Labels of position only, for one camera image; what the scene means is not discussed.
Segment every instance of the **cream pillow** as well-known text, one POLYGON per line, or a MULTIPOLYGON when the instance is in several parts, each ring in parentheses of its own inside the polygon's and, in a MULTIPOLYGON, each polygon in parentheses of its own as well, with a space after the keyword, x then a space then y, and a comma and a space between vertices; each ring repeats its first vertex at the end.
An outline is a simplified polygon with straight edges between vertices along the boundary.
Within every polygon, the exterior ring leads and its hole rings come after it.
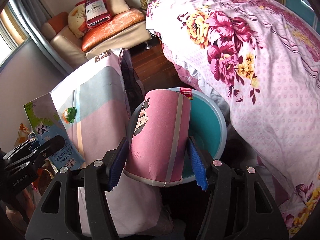
POLYGON ((68 27, 78 39, 87 33, 88 27, 85 21, 84 3, 78 5, 69 13, 68 27))
POLYGON ((107 7, 112 16, 130 9, 125 0, 107 0, 107 7))

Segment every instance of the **metal screw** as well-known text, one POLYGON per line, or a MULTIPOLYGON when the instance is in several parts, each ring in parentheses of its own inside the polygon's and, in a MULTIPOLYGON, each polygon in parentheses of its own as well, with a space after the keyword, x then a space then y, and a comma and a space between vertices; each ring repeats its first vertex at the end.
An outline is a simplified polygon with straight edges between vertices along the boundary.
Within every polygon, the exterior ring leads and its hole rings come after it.
POLYGON ((256 172, 256 169, 253 168, 253 167, 248 167, 248 168, 247 168, 247 171, 248 171, 249 173, 255 173, 255 172, 256 172))
POLYGON ((214 166, 221 166, 222 165, 222 162, 219 160, 214 160, 212 163, 214 166))
POLYGON ((66 173, 68 171, 68 167, 62 167, 59 171, 60 173, 66 173))
POLYGON ((93 166, 99 167, 99 166, 101 166, 102 164, 103 164, 103 162, 100 161, 100 160, 98 160, 98 161, 95 161, 95 162, 93 163, 93 166))

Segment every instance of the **teal bucket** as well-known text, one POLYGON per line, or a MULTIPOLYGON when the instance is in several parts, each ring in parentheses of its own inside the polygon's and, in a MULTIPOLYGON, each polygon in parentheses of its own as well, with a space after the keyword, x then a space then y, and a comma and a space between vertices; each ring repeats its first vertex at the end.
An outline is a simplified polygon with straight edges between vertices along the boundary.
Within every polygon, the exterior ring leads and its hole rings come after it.
MULTIPOLYGON (((180 88, 169 88, 180 92, 180 88)), ((222 112, 215 102, 205 94, 192 90, 189 136, 193 136, 201 150, 210 152, 213 159, 220 159, 227 139, 227 127, 222 112)), ((127 129, 127 137, 131 139, 136 127, 143 102, 133 112, 127 129)), ((185 155, 182 171, 182 183, 195 180, 188 155, 185 155)))

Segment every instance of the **red label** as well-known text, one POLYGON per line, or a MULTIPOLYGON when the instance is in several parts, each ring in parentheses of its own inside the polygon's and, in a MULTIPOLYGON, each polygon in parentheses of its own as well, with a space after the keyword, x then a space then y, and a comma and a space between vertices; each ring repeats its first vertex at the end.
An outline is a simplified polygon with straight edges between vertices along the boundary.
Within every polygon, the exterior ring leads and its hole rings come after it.
POLYGON ((190 100, 192 100, 192 89, 191 88, 180 88, 180 93, 190 100))

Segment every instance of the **floral bedsheet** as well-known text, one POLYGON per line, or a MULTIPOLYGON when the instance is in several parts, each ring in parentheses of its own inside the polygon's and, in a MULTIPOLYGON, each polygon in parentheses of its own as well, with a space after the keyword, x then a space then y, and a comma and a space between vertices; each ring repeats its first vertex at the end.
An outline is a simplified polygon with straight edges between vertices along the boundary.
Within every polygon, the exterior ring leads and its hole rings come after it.
POLYGON ((199 89, 228 103, 236 131, 287 192, 289 234, 320 197, 320 37, 272 0, 156 0, 146 28, 199 89))

